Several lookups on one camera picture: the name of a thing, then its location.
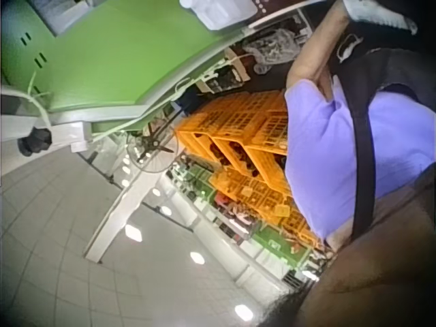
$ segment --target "black bag strap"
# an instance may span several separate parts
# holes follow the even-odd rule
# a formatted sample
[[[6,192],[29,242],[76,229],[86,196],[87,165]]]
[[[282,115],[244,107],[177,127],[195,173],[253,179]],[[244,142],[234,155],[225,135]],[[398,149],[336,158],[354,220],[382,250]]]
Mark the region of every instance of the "black bag strap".
[[[399,84],[435,111],[436,61],[406,50],[374,50],[345,66],[339,80],[352,116],[356,143],[356,206],[352,230],[355,240],[368,230],[374,219],[376,171],[369,105],[378,91]]]

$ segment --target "lavender shirt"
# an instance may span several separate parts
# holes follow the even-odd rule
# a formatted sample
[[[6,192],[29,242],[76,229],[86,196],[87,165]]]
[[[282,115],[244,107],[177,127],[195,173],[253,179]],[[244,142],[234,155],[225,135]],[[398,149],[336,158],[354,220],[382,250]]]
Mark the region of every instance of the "lavender shirt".
[[[352,118],[339,79],[327,102],[309,80],[285,94],[289,112],[286,176],[312,231],[326,238],[354,213],[356,152]],[[375,196],[398,189],[435,161],[435,114],[397,93],[369,106],[374,137]]]

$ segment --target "white container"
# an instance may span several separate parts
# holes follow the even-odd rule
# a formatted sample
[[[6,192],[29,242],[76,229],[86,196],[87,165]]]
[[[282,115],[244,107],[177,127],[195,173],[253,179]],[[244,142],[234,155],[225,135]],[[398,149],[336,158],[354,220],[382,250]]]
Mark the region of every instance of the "white container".
[[[192,9],[211,31],[242,22],[258,12],[252,0],[180,0],[180,4]]]

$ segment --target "recessed light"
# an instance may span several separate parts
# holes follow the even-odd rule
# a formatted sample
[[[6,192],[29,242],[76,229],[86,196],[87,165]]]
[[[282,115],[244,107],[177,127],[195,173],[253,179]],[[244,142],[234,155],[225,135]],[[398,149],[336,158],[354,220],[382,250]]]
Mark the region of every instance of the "recessed light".
[[[154,188],[154,189],[152,189],[151,191],[153,192],[153,194],[154,194],[155,196],[161,196],[161,192],[160,192],[160,190]]]
[[[236,305],[234,310],[239,318],[245,322],[249,322],[254,317],[253,311],[250,310],[246,305]]]
[[[142,242],[142,233],[141,231],[132,226],[132,225],[126,225],[124,227],[125,234],[128,238],[131,238],[132,240],[135,240],[136,242]]]
[[[172,214],[172,211],[167,206],[161,206],[161,213],[164,215],[170,216]]]
[[[204,258],[201,254],[199,254],[198,252],[191,252],[191,259],[196,263],[196,264],[204,264]]]

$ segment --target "white tiled ceiling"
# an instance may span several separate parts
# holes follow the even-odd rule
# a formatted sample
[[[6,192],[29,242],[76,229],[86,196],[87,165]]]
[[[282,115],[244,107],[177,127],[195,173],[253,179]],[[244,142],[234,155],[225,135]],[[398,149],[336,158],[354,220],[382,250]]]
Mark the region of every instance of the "white tiled ceiling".
[[[68,150],[3,177],[1,314],[13,326],[247,326],[234,307],[261,308],[188,230],[144,206],[102,264],[82,257],[119,194]],[[189,253],[201,253],[205,265]]]

